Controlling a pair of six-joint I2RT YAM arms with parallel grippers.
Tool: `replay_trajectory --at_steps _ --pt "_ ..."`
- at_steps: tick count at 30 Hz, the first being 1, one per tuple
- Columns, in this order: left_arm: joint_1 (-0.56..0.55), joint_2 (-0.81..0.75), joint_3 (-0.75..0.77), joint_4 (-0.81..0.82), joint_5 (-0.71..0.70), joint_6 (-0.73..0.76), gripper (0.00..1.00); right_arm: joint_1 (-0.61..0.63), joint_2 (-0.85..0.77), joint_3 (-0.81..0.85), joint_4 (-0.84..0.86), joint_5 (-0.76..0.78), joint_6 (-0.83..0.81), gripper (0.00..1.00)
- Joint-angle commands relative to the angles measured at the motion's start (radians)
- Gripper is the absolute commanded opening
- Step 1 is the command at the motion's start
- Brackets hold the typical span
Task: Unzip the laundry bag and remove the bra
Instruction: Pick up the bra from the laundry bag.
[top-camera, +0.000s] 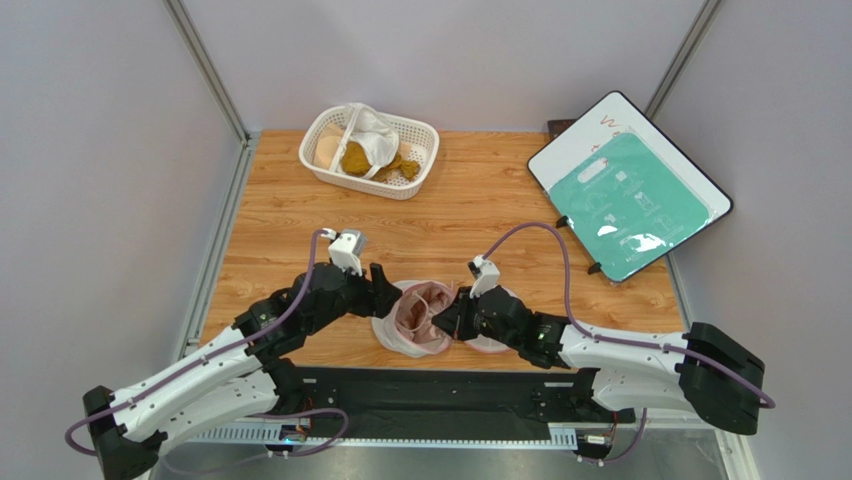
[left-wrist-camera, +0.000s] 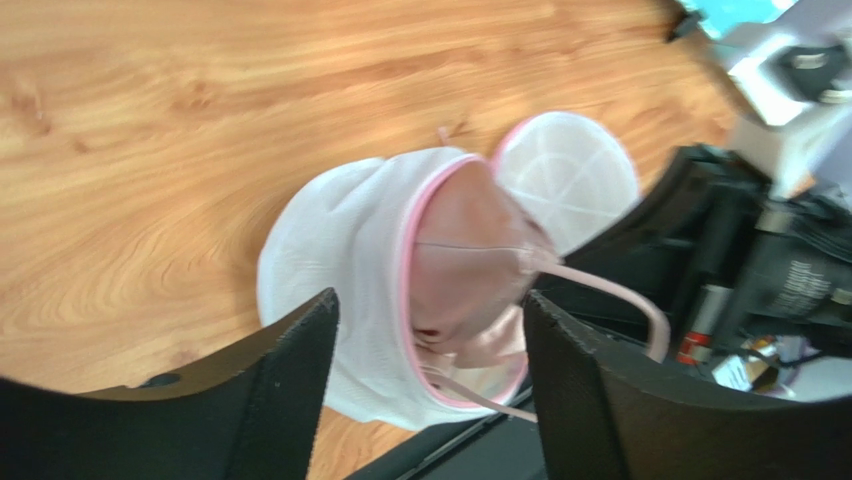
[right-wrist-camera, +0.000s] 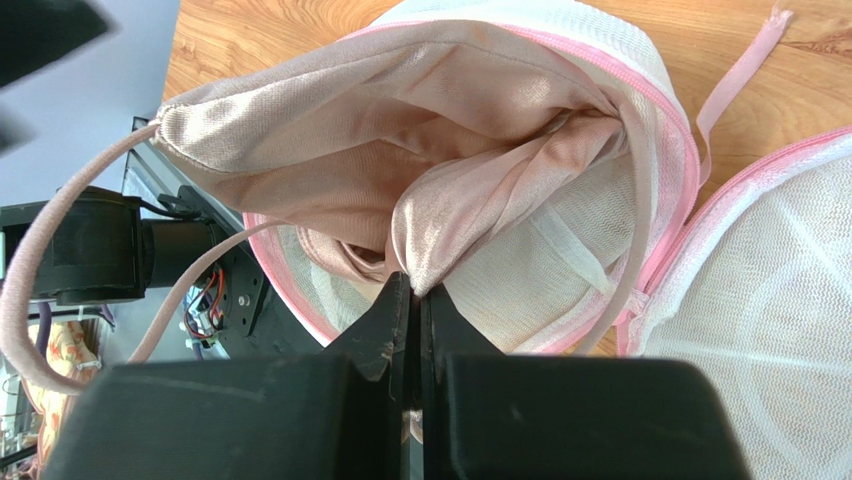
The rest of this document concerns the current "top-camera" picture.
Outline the dusty pink satin bra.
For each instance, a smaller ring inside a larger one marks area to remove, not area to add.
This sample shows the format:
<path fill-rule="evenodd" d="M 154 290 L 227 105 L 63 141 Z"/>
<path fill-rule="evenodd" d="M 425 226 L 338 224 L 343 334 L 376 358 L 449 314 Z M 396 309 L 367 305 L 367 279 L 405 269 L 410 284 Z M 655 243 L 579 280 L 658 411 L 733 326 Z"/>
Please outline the dusty pink satin bra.
<path fill-rule="evenodd" d="M 402 290 L 393 316 L 394 326 L 411 338 L 415 336 L 442 337 L 432 318 L 450 306 L 454 293 L 450 286 L 431 280 L 409 280 L 396 284 Z"/>

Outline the white mesh laundry bag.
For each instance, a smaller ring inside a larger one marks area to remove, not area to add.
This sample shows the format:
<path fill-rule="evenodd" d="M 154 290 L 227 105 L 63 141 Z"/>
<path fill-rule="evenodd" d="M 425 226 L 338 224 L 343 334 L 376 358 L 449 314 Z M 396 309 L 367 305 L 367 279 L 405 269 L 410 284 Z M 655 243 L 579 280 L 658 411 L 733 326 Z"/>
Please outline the white mesh laundry bag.
<path fill-rule="evenodd" d="M 372 329 L 387 350 L 411 358 L 438 355 L 456 339 L 433 324 L 433 318 L 450 306 L 453 291 L 439 281 L 403 280 L 394 283 L 402 296 L 384 317 L 372 317 Z"/>

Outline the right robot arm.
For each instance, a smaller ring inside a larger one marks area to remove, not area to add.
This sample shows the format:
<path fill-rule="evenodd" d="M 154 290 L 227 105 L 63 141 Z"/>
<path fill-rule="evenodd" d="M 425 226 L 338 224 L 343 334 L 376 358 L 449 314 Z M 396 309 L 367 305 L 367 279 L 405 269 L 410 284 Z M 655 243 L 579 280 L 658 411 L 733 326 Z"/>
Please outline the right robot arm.
<path fill-rule="evenodd" d="M 493 339 L 539 368 L 591 371 L 589 396 L 606 410 L 680 410 L 754 435 L 770 404 L 764 362 L 712 324 L 668 334 L 595 327 L 531 310 L 501 287 L 478 297 L 461 289 L 433 323 L 457 340 Z"/>

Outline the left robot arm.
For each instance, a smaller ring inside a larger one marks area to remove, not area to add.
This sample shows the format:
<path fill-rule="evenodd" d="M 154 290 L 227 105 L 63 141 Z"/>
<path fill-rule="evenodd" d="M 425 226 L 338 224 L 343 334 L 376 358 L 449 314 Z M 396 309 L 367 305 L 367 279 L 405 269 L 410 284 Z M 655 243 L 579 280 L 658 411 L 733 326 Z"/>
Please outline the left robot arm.
<path fill-rule="evenodd" d="M 356 273 L 320 262 L 155 376 L 93 388 L 83 403 L 103 476 L 134 479 L 187 439 L 241 417 L 303 412 L 308 393 L 287 354 L 348 314 L 388 314 L 401 296 L 379 264 Z"/>

